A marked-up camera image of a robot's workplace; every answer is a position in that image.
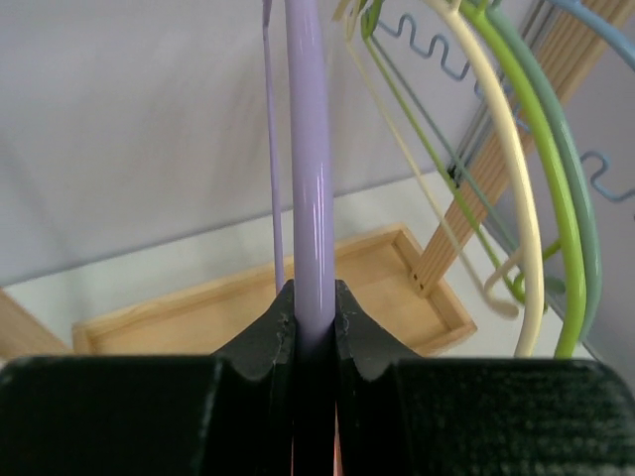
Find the purple clothes hanger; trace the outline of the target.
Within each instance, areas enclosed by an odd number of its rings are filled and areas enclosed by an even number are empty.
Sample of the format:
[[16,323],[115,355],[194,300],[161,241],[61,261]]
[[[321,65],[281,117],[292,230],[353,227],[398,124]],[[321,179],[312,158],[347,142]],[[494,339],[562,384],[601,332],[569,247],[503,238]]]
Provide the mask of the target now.
[[333,193],[328,95],[316,1],[285,3],[294,218],[294,315],[298,352],[329,340],[335,316]]

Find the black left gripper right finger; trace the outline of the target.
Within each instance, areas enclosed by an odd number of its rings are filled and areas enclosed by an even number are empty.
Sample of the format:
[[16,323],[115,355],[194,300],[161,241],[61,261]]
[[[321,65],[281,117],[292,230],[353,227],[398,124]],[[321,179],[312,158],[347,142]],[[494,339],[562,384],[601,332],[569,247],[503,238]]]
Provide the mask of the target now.
[[630,475],[634,398],[593,360],[425,358],[335,284],[347,475]]

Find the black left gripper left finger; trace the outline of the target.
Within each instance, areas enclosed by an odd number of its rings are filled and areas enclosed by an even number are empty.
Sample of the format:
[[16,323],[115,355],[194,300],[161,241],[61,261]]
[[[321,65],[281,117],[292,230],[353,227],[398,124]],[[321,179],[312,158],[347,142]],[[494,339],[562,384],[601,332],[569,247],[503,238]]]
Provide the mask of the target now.
[[1,373],[5,475],[287,475],[294,287],[200,356],[24,357]]

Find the pink skirt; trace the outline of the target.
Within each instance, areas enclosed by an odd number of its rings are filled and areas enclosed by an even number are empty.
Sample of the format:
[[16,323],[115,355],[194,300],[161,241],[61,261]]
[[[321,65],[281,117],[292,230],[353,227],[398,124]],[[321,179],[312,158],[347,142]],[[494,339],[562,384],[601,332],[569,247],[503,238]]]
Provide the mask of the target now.
[[340,439],[338,431],[335,432],[334,435],[334,444],[333,444],[333,476],[341,476],[342,475],[342,461],[341,461],[341,448],[340,448]]

